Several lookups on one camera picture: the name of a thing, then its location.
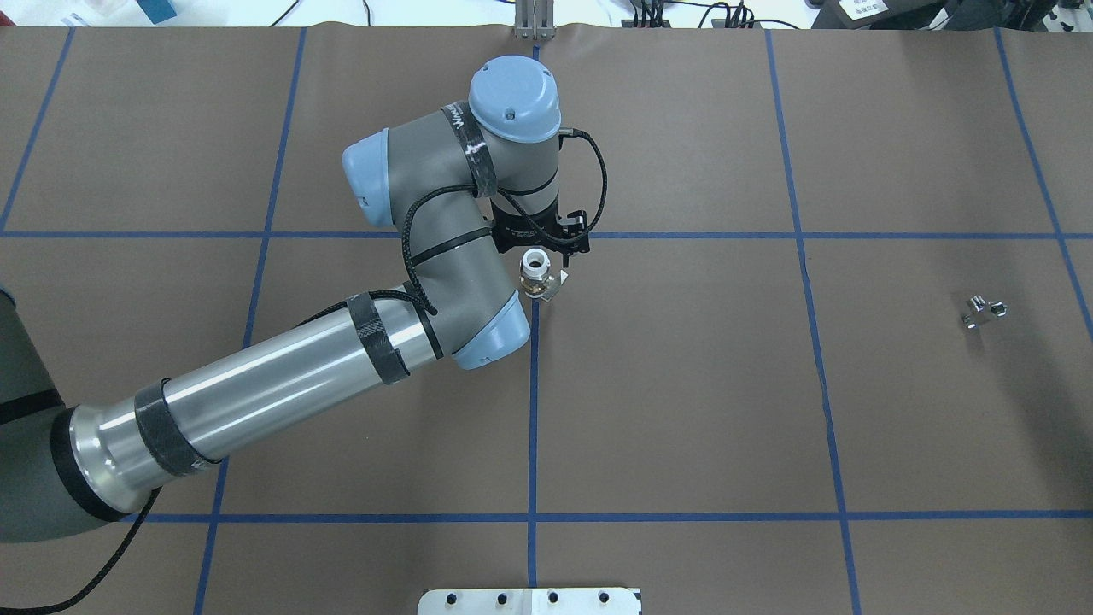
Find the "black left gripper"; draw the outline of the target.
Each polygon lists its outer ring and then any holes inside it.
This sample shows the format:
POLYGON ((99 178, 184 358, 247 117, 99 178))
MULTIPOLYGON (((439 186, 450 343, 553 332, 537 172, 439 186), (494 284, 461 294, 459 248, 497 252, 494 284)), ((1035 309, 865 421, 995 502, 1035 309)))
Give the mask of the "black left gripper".
POLYGON ((577 209, 561 213, 561 191, 500 190, 491 197, 491 237, 497 252, 515 248, 543 248, 571 257, 586 255, 591 243, 591 217, 577 209))

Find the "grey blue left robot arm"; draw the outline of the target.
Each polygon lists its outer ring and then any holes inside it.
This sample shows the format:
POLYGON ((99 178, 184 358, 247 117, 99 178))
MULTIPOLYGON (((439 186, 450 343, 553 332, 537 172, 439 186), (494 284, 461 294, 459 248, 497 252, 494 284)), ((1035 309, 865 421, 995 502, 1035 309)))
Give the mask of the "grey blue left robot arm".
POLYGON ((507 250, 585 252, 593 214, 561 214, 561 83, 531 55, 485 60, 461 100, 341 155, 401 275, 316 305, 225 357, 118 400, 64 402, 3 291, 3 542, 77 535, 141 513, 161 488, 437 360, 475 370, 530 339, 507 250))

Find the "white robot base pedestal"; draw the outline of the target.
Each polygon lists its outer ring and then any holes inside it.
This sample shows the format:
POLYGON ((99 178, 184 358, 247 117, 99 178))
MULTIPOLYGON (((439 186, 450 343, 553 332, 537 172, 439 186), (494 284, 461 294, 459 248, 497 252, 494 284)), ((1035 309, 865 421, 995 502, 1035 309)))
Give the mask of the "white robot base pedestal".
POLYGON ((428 590, 418 614, 640 614, 640 590, 624 587, 428 590))

